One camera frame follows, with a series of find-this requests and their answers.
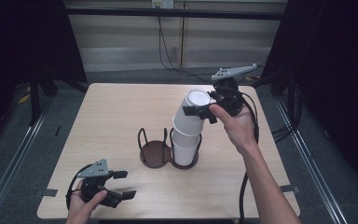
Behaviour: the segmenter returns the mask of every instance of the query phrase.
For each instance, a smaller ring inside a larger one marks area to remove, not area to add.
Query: stack of paper cups
[[[208,92],[194,89],[189,91],[173,117],[173,157],[179,165],[189,165],[197,152],[204,120],[197,116],[186,116],[182,106],[207,105],[211,102]]]

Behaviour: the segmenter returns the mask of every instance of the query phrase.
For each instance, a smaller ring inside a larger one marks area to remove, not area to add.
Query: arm
[[[231,117],[219,105],[211,105],[211,112],[225,127],[230,141],[242,155],[255,195],[261,223],[300,223],[273,178],[254,137],[252,118],[244,105],[240,114]]]
[[[79,182],[76,189],[81,188],[82,181]],[[92,211],[98,206],[98,204],[105,198],[107,194],[106,190],[101,190],[88,202],[85,203],[81,199],[81,191],[74,191],[71,195],[71,203],[69,204],[68,218],[66,224],[86,224],[91,216]]]

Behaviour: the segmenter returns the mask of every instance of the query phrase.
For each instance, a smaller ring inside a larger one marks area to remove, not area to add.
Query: left hand
[[[76,191],[71,195],[71,203],[69,204],[68,218],[66,224],[87,224],[90,220],[92,211],[98,206],[98,204],[106,197],[107,191],[101,190],[88,202],[85,203],[81,199],[82,180],[78,183]]]

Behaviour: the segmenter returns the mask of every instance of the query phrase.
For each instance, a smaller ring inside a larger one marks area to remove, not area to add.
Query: power outlet
[[[152,8],[162,8],[162,0],[152,0]]]
[[[173,9],[173,0],[162,0],[162,8]]]

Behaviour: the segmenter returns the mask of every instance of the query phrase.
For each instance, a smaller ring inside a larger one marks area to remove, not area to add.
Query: wooden table
[[[102,158],[110,170],[126,170],[125,179],[109,179],[106,187],[116,192],[137,190],[133,200],[117,208],[98,206],[97,219],[238,218],[238,200],[245,167],[230,143],[223,124],[204,123],[200,158],[191,169],[167,163],[158,169],[140,160],[137,134],[145,128],[147,138],[163,140],[163,129],[172,128],[172,117],[187,91],[212,86],[92,84],[48,184],[55,197],[44,197],[37,214],[41,218],[66,218],[65,194],[83,166]],[[240,87],[255,101],[260,126],[259,145],[268,167],[280,186],[289,185],[255,89]],[[293,192],[284,193],[299,215]],[[246,217],[258,217],[248,183],[244,198]]]

